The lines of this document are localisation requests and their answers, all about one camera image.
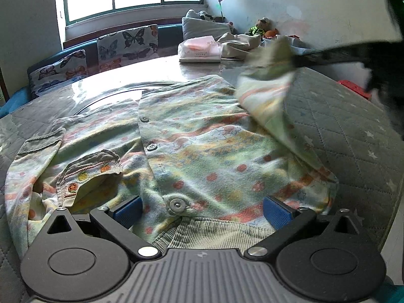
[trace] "green window frame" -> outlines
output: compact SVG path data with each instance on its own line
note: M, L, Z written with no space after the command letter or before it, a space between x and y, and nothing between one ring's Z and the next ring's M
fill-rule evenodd
M157 3L157 4L144 4L144 5L141 5L141 6L115 8L115 0L112 0L112 9L111 10L107 10L107 11L104 11L104 12L99 12L97 14L89 15L89 16L86 16L86 17L83 17L83 18L80 18L80 19L70 21L70 19L69 19L69 10L68 10L68 7L67 7L67 0L63 0L63 4L64 4L64 8L65 8L66 26L71 25L71 24L75 24L75 23L80 22L82 20L86 20L86 19L90 19L90 18L94 18L94 17L97 17L97 16L106 15L106 14L112 14L114 12L119 12L119 11L124 11L124 10L138 9L138 8L151 7L151 6L169 6L169 5L175 5L175 4L203 4L203 3L204 3L204 0L200 0L200 1L164 1L164 0L161 0L161 2Z

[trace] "white star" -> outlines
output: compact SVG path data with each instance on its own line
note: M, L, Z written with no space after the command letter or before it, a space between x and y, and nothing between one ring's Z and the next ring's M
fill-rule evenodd
M358 215L358 210L357 210L356 208L355 208L353 214L354 214L354 215L356 216L356 218L358 219L360 225L362 225L362 221L363 221L365 218L362 218L362 217L360 217L360 216Z
M371 133L371 132L369 132L369 131L365 131L365 133L366 133L368 136L371 136L372 138L374 137L373 133Z
M395 190L397 189L397 186L393 183L393 181L390 179L390 181L386 184L390 187L392 192L395 192Z
M306 140L306 142L310 145L310 146L314 146L313 145L313 140L312 139L310 139L308 136L304 136L304 139Z
M368 150L369 153L369 157L373 158L374 160L377 158L377 156L375 156L374 152Z

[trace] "button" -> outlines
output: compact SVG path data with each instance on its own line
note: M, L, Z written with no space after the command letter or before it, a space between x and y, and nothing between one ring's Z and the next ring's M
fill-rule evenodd
M155 143L151 143L147 146L146 148L149 152L152 152L153 150L157 149L157 145Z
M174 213L181 213L186 207L187 204L180 198L174 198L170 202L170 208Z

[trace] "quilted tablecloth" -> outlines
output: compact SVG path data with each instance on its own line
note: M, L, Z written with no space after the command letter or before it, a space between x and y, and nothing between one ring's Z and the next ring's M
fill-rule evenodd
M178 62L173 61L172 67L178 69ZM181 66L181 74L184 80L195 74L220 74L236 85L241 65L227 62L220 68L206 64ZM114 89L88 98L86 81L83 81L51 92L0 119L1 303L23 302L28 298L10 239L3 195L5 175L17 151L26 139L41 134L52 120L73 115L91 101L123 86L127 89L136 85L139 84L129 85L118 77L111 83ZM339 179L340 189L333 210L342 207L353 210L381 249L398 209L404 173L404 143L390 127L385 112L308 68L299 70L285 108L306 142Z

